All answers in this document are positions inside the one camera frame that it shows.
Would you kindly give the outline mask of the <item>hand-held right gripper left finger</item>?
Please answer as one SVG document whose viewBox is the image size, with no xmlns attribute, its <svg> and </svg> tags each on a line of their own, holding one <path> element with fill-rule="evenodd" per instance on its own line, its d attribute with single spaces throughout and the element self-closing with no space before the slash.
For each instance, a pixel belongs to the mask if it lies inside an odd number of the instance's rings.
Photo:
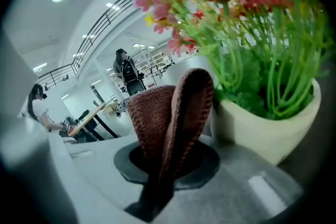
<svg viewBox="0 0 336 224">
<path fill-rule="evenodd" d="M 58 135 L 19 117 L 35 74 L 1 33 L 1 220 L 138 223 L 77 171 Z"/>
</svg>

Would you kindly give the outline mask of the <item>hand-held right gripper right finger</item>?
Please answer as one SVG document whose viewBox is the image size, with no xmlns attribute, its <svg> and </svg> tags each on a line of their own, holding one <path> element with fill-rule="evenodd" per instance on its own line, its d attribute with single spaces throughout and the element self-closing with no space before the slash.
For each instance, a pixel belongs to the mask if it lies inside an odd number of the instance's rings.
<svg viewBox="0 0 336 224">
<path fill-rule="evenodd" d="M 310 192 L 322 162 L 335 140 L 335 71 L 318 79 L 321 104 L 317 116 L 299 145 L 279 164 L 302 187 Z"/>
</svg>

